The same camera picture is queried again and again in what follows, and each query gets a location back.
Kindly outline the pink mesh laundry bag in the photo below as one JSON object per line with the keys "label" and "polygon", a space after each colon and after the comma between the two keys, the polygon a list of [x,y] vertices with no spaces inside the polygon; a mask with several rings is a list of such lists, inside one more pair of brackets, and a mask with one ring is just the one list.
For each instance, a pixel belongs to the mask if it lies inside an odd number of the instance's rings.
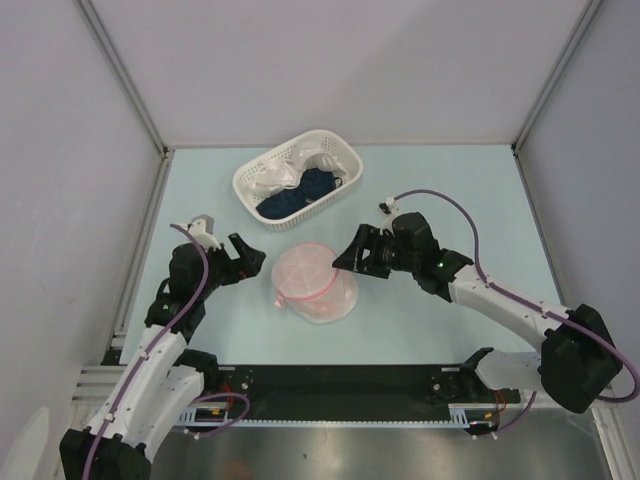
{"label": "pink mesh laundry bag", "polygon": [[336,259],[333,249],[314,242],[284,252],[271,270],[275,304],[318,325],[349,315],[358,301],[358,284],[351,273],[333,266]]}

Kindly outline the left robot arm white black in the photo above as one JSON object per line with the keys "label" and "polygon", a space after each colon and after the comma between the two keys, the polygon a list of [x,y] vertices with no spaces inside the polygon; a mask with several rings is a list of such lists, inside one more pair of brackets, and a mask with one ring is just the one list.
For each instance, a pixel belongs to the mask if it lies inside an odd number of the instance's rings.
{"label": "left robot arm white black", "polygon": [[188,241],[172,252],[135,356],[87,425],[68,430],[59,444],[68,479],[147,479],[166,436],[198,398],[250,403],[243,394],[220,391],[216,356],[188,344],[209,296],[257,276],[266,255],[232,234],[238,254],[232,258],[206,229],[194,223],[177,229]]}

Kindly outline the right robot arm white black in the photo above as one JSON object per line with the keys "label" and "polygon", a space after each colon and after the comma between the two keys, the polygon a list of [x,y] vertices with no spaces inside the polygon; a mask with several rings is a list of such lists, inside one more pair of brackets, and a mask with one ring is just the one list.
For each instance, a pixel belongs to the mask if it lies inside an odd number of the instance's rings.
{"label": "right robot arm white black", "polygon": [[473,401],[502,388],[543,390],[561,407],[583,413],[622,369],[597,310],[547,306],[483,278],[470,258],[439,245],[420,213],[400,214],[387,228],[360,225],[333,266],[383,279],[407,272],[426,293],[481,313],[535,349],[536,361],[495,349],[483,353],[461,376]]}

